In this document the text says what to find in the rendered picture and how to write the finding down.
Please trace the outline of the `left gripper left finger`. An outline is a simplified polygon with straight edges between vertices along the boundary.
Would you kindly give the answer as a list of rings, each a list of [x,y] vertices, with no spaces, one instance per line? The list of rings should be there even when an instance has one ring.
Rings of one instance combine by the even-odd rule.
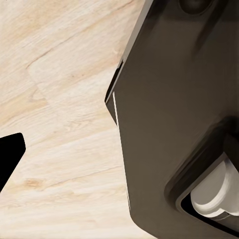
[[[21,132],[0,138],[0,192],[26,151]]]

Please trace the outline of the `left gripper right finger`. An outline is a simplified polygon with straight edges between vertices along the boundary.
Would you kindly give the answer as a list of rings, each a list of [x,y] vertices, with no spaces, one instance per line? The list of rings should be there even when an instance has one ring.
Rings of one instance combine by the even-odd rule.
[[[239,173],[239,134],[227,132],[223,150]]]

